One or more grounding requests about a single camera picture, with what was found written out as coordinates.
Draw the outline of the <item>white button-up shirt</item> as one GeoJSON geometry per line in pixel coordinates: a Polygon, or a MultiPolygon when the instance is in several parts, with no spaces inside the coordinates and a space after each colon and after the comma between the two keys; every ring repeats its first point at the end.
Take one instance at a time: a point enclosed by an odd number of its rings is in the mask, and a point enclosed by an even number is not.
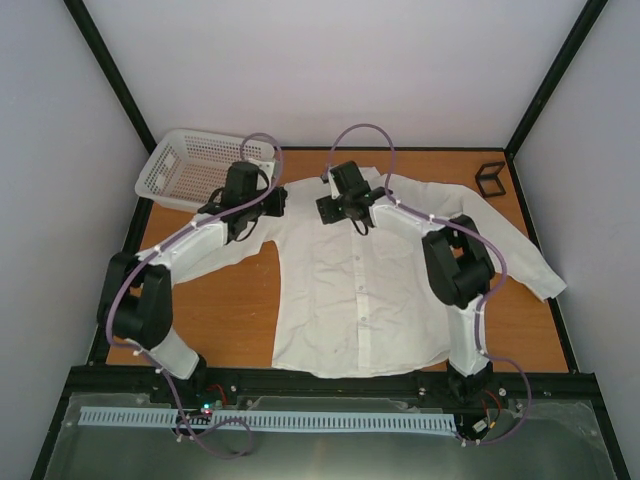
{"type": "Polygon", "coordinates": [[[447,314],[429,286],[420,240],[378,228],[363,236],[344,221],[323,224],[316,202],[329,189],[317,178],[286,190],[282,217],[262,217],[248,239],[201,255],[172,279],[183,283],[237,264],[273,242],[281,278],[274,367],[354,378],[444,360],[447,314]]]}

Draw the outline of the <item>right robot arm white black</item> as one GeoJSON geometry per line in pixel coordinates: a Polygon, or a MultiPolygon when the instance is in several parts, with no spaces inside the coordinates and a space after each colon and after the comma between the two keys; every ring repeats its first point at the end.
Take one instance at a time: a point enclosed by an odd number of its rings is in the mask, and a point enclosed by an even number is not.
{"type": "Polygon", "coordinates": [[[415,211],[393,199],[385,185],[371,187],[353,161],[326,169],[321,179],[330,186],[330,194],[316,201],[323,224],[348,219],[362,235],[380,228],[421,240],[429,287],[446,306],[448,387],[458,403],[470,402],[493,374],[484,316],[495,269],[474,221],[466,215],[442,220],[415,211]]]}

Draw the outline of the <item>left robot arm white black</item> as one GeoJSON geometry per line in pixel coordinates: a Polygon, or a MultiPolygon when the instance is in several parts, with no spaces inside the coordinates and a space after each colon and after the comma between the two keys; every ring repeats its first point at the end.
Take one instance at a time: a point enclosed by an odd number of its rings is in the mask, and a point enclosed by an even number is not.
{"type": "Polygon", "coordinates": [[[248,238],[261,217],[284,215],[288,193],[275,172],[273,161],[233,163],[224,185],[185,226],[149,249],[109,261],[98,309],[108,343],[174,378],[172,388],[186,402],[206,395],[207,365],[173,326],[173,287],[206,255],[248,238]]]}

